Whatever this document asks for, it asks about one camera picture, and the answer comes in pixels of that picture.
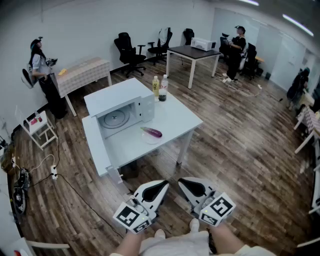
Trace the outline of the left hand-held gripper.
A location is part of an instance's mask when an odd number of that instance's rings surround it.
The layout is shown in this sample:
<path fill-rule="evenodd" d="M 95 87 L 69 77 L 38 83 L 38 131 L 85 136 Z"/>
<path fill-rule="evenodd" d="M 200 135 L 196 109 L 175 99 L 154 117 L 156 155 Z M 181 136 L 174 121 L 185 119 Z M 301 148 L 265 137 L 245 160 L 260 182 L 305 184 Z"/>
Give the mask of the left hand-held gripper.
<path fill-rule="evenodd" d="M 138 234 L 158 217 L 156 211 L 163 203 L 169 188 L 167 180 L 154 180 L 138 187 L 128 202 L 122 202 L 113 219 L 127 231 Z"/>

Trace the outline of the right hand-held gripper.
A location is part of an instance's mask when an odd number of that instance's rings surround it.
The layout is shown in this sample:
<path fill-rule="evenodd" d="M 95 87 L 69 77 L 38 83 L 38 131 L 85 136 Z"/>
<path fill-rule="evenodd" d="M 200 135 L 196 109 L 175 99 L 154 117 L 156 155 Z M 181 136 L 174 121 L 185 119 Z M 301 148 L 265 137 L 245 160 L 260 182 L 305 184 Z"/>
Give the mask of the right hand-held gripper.
<path fill-rule="evenodd" d="M 178 179 L 178 185 L 196 218 L 213 227 L 217 227 L 236 208 L 225 192 L 214 195 L 216 190 L 206 179 L 182 177 Z"/>

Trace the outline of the purple eggplant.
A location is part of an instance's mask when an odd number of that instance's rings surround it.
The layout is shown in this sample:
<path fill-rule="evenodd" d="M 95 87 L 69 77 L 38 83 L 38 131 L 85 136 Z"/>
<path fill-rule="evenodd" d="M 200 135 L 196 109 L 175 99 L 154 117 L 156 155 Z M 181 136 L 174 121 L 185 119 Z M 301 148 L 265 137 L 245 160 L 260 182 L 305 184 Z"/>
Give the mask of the purple eggplant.
<path fill-rule="evenodd" d="M 144 133 L 147 133 L 155 138 L 161 138 L 163 136 L 163 134 L 157 130 L 157 129 L 153 129 L 150 127 L 141 127 L 140 128 Z"/>

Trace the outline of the person's left forearm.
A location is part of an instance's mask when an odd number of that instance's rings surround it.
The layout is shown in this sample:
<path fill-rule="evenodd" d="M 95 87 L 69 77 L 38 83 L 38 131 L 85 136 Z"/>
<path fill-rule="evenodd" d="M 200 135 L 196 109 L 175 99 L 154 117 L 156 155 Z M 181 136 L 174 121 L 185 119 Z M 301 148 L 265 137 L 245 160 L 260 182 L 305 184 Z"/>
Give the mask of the person's left forearm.
<path fill-rule="evenodd" d="M 139 256 L 144 236 L 145 232 L 134 234 L 129 231 L 119 246 L 109 256 Z"/>

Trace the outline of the person's right forearm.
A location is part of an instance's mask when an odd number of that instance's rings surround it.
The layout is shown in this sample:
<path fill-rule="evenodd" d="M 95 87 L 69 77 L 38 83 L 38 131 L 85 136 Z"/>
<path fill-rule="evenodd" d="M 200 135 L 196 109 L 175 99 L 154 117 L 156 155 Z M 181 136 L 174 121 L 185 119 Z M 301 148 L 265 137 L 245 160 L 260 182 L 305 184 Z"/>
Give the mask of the person's right forearm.
<path fill-rule="evenodd" d="M 218 226 L 211 226 L 210 234 L 219 255 L 234 255 L 245 245 L 224 223 Z"/>

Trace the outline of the person's right white shoe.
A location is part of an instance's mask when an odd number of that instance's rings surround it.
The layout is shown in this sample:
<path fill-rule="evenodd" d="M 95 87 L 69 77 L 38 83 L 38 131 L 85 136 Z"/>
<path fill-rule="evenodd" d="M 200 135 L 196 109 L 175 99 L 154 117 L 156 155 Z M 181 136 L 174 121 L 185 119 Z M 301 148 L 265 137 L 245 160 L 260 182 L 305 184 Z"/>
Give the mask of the person's right white shoe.
<path fill-rule="evenodd" d="M 193 218 L 189 223 L 190 233 L 198 233 L 200 229 L 200 222 L 197 218 Z"/>

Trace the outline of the person's white clothing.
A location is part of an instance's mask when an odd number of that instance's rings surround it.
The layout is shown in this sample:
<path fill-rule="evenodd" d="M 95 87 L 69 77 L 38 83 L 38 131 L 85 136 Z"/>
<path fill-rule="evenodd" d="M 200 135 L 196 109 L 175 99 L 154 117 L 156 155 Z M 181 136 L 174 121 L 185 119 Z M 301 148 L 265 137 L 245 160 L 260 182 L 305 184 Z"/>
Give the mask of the person's white clothing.
<path fill-rule="evenodd" d="M 242 246 L 235 253 L 211 254 L 207 231 L 190 232 L 182 236 L 162 238 L 149 237 L 141 241 L 133 256 L 276 256 L 260 246 Z"/>

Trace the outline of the white square table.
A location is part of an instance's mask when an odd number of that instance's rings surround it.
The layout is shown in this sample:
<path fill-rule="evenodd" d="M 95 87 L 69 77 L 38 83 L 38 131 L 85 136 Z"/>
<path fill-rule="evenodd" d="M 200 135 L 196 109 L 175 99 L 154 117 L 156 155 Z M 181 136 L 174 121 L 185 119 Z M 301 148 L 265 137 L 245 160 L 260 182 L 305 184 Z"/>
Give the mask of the white square table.
<path fill-rule="evenodd" d="M 185 136 L 176 160 L 178 164 L 182 163 L 193 132 L 203 121 L 170 93 L 167 94 L 166 101 L 156 102 L 154 106 L 154 118 L 151 121 L 138 122 L 106 139 L 107 156 L 112 169 L 108 171 L 106 167 L 99 167 L 95 163 L 100 176 L 116 175 L 118 168 L 147 155 L 172 140 Z M 159 130 L 162 132 L 162 137 L 157 143 L 149 144 L 142 135 L 141 127 Z"/>

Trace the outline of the yellow drink bottle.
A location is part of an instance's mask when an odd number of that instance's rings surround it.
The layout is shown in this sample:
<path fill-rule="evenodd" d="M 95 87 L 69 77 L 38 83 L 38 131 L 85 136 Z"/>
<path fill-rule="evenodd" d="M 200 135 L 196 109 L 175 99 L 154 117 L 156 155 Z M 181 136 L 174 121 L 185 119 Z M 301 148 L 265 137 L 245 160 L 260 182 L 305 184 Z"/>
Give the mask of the yellow drink bottle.
<path fill-rule="evenodd" d="M 152 80 L 152 92 L 154 94 L 154 99 L 157 102 L 159 100 L 159 89 L 160 89 L 160 80 L 158 76 L 155 75 Z"/>

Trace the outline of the clear bottle red label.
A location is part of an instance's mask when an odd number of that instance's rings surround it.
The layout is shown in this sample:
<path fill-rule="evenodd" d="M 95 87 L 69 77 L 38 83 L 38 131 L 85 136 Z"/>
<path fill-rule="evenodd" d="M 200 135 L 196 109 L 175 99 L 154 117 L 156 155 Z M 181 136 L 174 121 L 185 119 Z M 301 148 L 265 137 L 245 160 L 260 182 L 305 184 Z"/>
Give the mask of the clear bottle red label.
<path fill-rule="evenodd" d="M 168 76 L 164 74 L 159 87 L 158 99 L 160 102 L 164 102 L 167 99 L 168 85 L 169 85 Z"/>

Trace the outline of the white table with toys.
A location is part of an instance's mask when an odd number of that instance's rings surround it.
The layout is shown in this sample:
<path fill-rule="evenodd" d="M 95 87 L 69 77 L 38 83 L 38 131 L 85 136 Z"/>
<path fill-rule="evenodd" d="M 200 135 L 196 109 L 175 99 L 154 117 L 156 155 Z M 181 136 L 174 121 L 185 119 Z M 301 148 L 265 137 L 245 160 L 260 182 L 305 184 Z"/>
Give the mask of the white table with toys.
<path fill-rule="evenodd" d="M 33 247 L 48 250 L 64 250 L 70 248 L 69 244 L 65 243 L 43 243 L 30 241 L 25 237 L 21 237 L 20 239 L 8 245 L 6 251 L 10 256 L 14 256 L 14 250 L 19 251 L 21 256 L 36 256 Z"/>

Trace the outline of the black equipment bag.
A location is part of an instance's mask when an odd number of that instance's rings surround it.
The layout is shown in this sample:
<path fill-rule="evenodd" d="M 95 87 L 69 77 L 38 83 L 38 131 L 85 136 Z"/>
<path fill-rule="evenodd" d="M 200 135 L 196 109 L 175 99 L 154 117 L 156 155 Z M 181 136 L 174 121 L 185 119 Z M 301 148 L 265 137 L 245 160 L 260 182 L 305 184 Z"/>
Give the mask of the black equipment bag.
<path fill-rule="evenodd" d="M 15 210 L 19 215 L 24 214 L 26 211 L 26 198 L 28 197 L 29 186 L 29 171 L 21 167 L 18 173 L 18 180 L 13 186 L 13 203 Z"/>

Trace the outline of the small white side table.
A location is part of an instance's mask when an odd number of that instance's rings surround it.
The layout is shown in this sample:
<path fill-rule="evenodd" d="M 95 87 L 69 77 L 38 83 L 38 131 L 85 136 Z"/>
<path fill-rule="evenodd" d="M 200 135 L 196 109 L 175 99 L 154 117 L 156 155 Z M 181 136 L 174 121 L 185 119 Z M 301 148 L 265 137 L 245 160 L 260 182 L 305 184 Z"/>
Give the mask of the small white side table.
<path fill-rule="evenodd" d="M 44 148 L 54 140 L 58 140 L 58 136 L 54 131 L 54 126 L 50 119 L 47 117 L 46 111 L 42 111 L 39 113 L 42 122 L 37 122 L 34 125 L 30 124 L 30 121 L 34 118 L 28 120 L 25 118 L 22 111 L 15 107 L 14 116 L 20 126 L 24 129 L 24 131 L 28 134 L 28 136 L 33 140 L 33 142 L 43 151 Z"/>

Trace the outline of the dark top table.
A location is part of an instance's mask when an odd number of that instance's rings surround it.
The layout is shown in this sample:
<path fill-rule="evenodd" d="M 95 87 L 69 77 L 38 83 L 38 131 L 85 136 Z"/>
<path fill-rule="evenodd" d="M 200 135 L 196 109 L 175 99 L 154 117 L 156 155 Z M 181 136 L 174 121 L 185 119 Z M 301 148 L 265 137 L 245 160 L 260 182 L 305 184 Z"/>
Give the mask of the dark top table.
<path fill-rule="evenodd" d="M 220 52 L 215 50 L 203 51 L 190 45 L 182 45 L 171 47 L 167 49 L 166 52 L 166 75 L 169 77 L 170 75 L 170 56 L 171 54 L 177 55 L 179 57 L 191 60 L 191 70 L 188 81 L 188 89 L 192 88 L 193 78 L 195 73 L 196 62 L 200 60 L 205 60 L 209 58 L 214 58 L 213 70 L 211 76 L 214 77 L 216 74 L 216 69 L 218 66 Z"/>

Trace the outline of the white jacket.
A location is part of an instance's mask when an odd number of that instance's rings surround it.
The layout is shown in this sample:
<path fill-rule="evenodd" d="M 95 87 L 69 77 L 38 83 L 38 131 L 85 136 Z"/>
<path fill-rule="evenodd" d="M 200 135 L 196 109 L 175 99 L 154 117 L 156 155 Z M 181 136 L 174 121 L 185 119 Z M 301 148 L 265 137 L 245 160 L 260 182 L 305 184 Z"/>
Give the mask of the white jacket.
<path fill-rule="evenodd" d="M 167 42 L 168 39 L 168 32 L 170 32 L 170 28 L 169 27 L 163 27 L 161 28 L 161 30 L 159 31 L 158 34 L 158 39 L 160 41 L 160 46 L 164 46 L 165 43 Z"/>

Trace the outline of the white frame rack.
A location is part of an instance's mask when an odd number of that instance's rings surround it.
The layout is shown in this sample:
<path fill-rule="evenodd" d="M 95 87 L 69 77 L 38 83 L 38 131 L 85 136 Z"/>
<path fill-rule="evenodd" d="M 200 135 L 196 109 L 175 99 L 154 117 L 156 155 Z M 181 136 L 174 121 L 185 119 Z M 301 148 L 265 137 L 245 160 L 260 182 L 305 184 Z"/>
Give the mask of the white frame rack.
<path fill-rule="evenodd" d="M 317 213 L 320 216 L 320 164 L 314 168 L 314 189 L 309 215 Z"/>

